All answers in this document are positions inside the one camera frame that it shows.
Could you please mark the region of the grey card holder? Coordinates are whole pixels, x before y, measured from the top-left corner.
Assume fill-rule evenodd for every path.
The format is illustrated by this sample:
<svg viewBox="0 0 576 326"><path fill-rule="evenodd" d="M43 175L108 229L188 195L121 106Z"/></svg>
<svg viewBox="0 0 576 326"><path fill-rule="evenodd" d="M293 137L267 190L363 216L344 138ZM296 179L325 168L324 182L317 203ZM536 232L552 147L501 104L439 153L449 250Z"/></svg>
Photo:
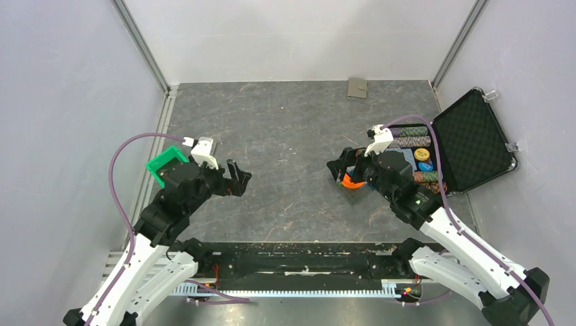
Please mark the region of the grey card holder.
<svg viewBox="0 0 576 326"><path fill-rule="evenodd" d="M368 86L367 80L360 77L350 77L348 79L348 86L346 97L348 99L361 99L367 98Z"/></svg>

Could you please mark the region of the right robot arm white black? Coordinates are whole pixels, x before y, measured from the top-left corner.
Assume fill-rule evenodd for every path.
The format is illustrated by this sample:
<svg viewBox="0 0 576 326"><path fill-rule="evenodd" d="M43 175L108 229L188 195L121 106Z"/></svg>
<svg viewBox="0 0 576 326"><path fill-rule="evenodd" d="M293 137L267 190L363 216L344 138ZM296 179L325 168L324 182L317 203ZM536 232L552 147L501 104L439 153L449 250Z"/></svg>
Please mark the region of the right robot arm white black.
<svg viewBox="0 0 576 326"><path fill-rule="evenodd" d="M468 228L448 207L446 198L416 183L411 165L396 151L368 153L347 147L327 163L341 182L365 182L390 203L395 216L440 244L449 260L413 238L405 240L392 259L401 277L413 273L430 278L477 306L491 325L528 325L545 307L549 276L540 268L527 270L506 258Z"/></svg>

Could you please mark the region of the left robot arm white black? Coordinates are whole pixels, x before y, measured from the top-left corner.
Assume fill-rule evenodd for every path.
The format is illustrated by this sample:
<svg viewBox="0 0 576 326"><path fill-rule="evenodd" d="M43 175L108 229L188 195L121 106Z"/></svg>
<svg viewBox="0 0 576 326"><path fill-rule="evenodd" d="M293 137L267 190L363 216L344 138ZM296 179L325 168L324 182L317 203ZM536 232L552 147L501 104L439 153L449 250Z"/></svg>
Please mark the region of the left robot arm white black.
<svg viewBox="0 0 576 326"><path fill-rule="evenodd" d="M152 168L162 189L131 227L128 248L92 299L69 310L65 325L140 325L168 294L186 279L206 276L213 258L196 238L179 242L190 217L212 196L241 197L252 174L227 161L212 168L193 158L177 158Z"/></svg>

